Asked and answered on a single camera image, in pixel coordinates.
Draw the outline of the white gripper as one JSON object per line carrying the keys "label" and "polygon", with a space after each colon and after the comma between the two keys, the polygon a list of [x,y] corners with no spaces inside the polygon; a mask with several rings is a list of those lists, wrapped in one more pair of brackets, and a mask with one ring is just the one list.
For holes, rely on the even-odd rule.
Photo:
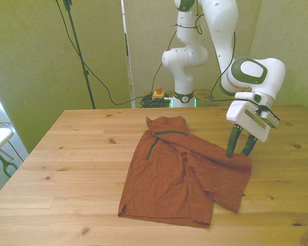
{"label": "white gripper", "polygon": [[239,136],[243,128],[250,134],[241,155],[249,156],[253,150],[257,139],[265,142],[270,132],[270,126],[266,124],[259,115],[255,114],[258,110],[253,102],[245,100],[234,100],[226,114],[226,119],[234,124],[229,136],[226,156],[231,157]]}

